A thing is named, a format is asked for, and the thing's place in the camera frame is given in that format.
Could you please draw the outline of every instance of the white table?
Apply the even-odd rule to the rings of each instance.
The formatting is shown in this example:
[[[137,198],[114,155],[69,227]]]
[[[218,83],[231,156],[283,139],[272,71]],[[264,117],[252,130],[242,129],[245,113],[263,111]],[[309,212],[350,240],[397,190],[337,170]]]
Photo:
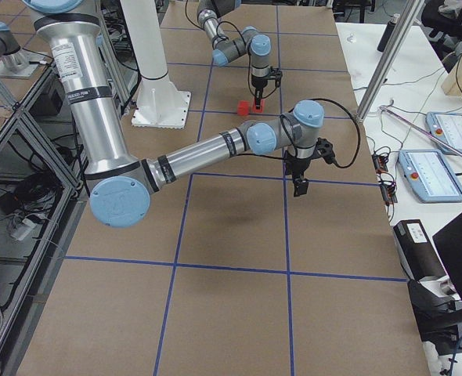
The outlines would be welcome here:
[[[354,89],[368,85],[374,73],[381,53],[377,51],[377,44],[384,32],[385,25],[338,23],[337,31],[345,54],[348,71],[351,75]],[[375,99],[369,115],[364,121],[366,134],[375,140],[375,148],[389,146],[392,150],[398,150],[400,144],[397,140],[385,135],[381,131],[380,119],[377,116],[377,108],[387,105],[394,100],[394,105],[407,111],[450,111],[462,106],[462,98],[445,96],[441,84],[447,73],[441,62],[431,48],[424,32],[417,26],[412,27],[403,43],[391,70],[388,72],[386,83],[400,83],[416,81],[418,78],[431,74],[430,77],[421,79],[413,84],[384,85]],[[356,100],[359,102],[365,90],[356,90]],[[425,116],[420,114],[408,114],[400,110],[392,109],[403,117],[412,121],[415,125],[426,129]],[[403,123],[382,115],[384,130],[400,140],[404,140],[408,127]],[[372,149],[373,142],[368,140]],[[404,149],[432,149],[435,145],[432,141],[411,130],[403,145]],[[396,193],[398,204],[395,204],[395,214],[391,221],[394,226],[403,219],[420,219],[428,235],[432,237],[438,230],[444,227],[450,220],[462,212],[462,203],[455,204],[422,204],[413,195],[409,184],[397,173],[397,153],[392,153],[388,168],[396,178],[398,190]],[[457,156],[447,157],[450,166],[455,172],[462,172],[462,159]],[[454,374],[462,376],[462,354],[457,356],[459,363],[454,367]],[[448,356],[442,356],[444,367],[449,367]]]

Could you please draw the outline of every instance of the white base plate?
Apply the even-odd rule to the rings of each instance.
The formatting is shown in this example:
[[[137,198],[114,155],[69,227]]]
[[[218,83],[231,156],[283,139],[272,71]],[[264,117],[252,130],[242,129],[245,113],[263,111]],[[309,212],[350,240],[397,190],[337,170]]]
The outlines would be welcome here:
[[[37,53],[32,53],[28,51],[25,51],[25,53],[29,61],[40,61],[45,58],[44,56],[38,55]],[[5,64],[0,60],[0,78],[19,78],[19,79],[27,80],[33,75],[34,71],[36,71],[39,66],[40,64],[35,64],[35,63],[29,64],[29,66],[27,66],[23,70],[17,73],[14,73],[11,70],[6,69]]]
[[[186,102],[186,106],[175,108],[169,116],[165,116],[160,121],[153,121],[153,114],[149,107],[138,107],[132,118],[132,125],[135,127],[156,127],[182,129],[186,124],[189,111],[191,92],[180,92]]]

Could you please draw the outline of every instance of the robotic arm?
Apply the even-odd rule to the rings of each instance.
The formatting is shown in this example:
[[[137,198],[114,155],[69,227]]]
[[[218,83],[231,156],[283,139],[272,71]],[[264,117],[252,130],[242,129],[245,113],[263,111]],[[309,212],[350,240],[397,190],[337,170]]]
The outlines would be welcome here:
[[[299,102],[292,114],[265,122],[247,121],[157,159],[139,160],[125,145],[96,47],[99,2],[24,2],[31,9],[36,31],[52,47],[88,155],[85,176],[92,190],[90,205],[100,222],[113,227],[131,226],[146,215],[150,195],[163,186],[247,150],[263,155],[288,146],[284,159],[296,196],[307,190],[303,173],[312,159],[324,157],[331,163],[333,154],[324,151],[327,141],[318,139],[323,108],[311,100]]]
[[[251,84],[254,87],[254,107],[261,109],[264,88],[268,81],[274,81],[275,88],[281,85],[282,72],[270,66],[271,41],[259,34],[255,27],[245,27],[240,36],[230,40],[222,31],[219,18],[238,8],[241,0],[200,0],[197,19],[205,30],[214,49],[214,63],[223,67],[248,53],[251,59]]]
[[[5,67],[14,73],[29,65],[29,60],[13,37],[9,27],[0,22],[0,57]]]

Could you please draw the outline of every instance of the black box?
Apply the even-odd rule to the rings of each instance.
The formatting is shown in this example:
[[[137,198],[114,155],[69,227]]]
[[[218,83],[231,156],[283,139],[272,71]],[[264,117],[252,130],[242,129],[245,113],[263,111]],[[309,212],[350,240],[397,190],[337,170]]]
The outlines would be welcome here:
[[[400,221],[393,230],[400,261],[409,277],[426,281],[437,280],[446,275],[419,219]]]

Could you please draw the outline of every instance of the label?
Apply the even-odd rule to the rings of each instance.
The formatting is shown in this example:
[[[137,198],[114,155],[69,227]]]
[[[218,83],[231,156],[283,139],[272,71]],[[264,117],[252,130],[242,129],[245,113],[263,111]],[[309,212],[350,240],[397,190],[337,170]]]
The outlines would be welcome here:
[[[59,70],[60,80],[66,82],[74,78],[82,78],[80,62],[76,56],[74,45],[72,43],[64,43],[52,49],[53,58],[56,61],[57,69]]]
[[[75,104],[84,102],[86,100],[106,98],[113,96],[109,86],[100,86],[98,88],[86,88],[80,90],[74,90],[73,92],[67,93],[67,99],[69,104]]]
[[[230,157],[236,156],[237,152],[236,152],[236,147],[234,145],[233,137],[231,137],[231,135],[228,132],[223,132],[219,134],[222,136],[224,141],[226,141],[226,145],[229,150],[229,156]]]
[[[428,242],[428,239],[426,239],[426,235],[424,235],[419,223],[407,223],[406,226],[409,228],[409,233],[414,243]]]

